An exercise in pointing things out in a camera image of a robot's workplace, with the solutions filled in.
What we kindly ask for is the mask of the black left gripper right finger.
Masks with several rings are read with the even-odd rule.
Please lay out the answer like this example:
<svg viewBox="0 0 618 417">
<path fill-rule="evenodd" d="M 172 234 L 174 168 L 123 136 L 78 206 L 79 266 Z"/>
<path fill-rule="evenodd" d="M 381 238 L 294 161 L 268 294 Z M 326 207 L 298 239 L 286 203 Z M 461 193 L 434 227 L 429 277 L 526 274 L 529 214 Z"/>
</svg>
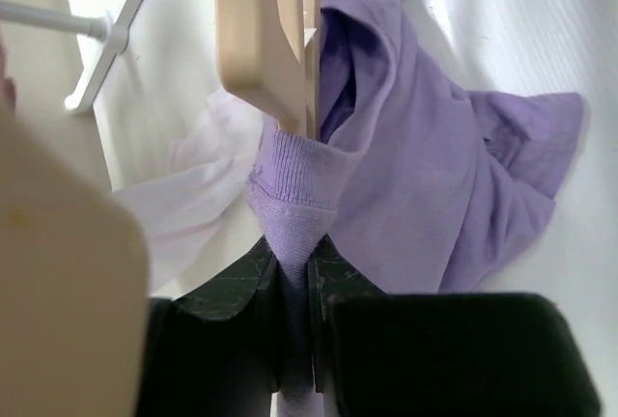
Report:
<svg viewBox="0 0 618 417">
<path fill-rule="evenodd" d="M 555 305 L 533 293 L 389 295 L 329 238 L 308 262 L 314 377 L 328 416 L 598 416 Z"/>
</svg>

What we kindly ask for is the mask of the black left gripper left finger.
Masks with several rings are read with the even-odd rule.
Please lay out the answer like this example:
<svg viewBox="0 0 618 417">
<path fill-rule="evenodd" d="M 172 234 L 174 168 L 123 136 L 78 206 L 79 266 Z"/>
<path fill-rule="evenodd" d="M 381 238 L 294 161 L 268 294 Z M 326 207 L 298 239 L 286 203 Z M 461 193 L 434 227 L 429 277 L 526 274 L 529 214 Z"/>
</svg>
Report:
<svg viewBox="0 0 618 417">
<path fill-rule="evenodd" d="M 152 297 L 147 416 L 268 416 L 283 336 L 279 265 L 264 238 L 176 299 Z"/>
</svg>

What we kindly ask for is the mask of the wooden hanger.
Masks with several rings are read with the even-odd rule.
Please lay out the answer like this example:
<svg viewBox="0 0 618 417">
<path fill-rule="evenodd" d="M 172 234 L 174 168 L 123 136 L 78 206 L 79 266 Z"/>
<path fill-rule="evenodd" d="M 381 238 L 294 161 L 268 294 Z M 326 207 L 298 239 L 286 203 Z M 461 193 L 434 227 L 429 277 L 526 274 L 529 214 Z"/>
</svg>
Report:
<svg viewBox="0 0 618 417">
<path fill-rule="evenodd" d="M 214 0 L 223 88 L 315 131 L 320 0 Z M 1 115 L 1 412 L 147 416 L 149 250 L 136 218 Z"/>
</svg>

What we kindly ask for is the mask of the purple t shirt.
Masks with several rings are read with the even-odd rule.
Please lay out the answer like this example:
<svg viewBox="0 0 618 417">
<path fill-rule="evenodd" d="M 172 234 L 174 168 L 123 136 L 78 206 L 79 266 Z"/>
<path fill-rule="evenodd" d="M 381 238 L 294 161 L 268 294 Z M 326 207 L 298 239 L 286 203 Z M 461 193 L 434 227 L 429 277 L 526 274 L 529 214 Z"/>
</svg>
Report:
<svg viewBox="0 0 618 417">
<path fill-rule="evenodd" d="M 248 180 L 283 272 L 282 416 L 323 414 L 306 274 L 323 237 L 385 292 L 474 289 L 546 229 L 583 117 L 575 93 L 459 87 L 401 0 L 322 0 L 320 85 L 319 139 L 266 120 Z"/>
</svg>

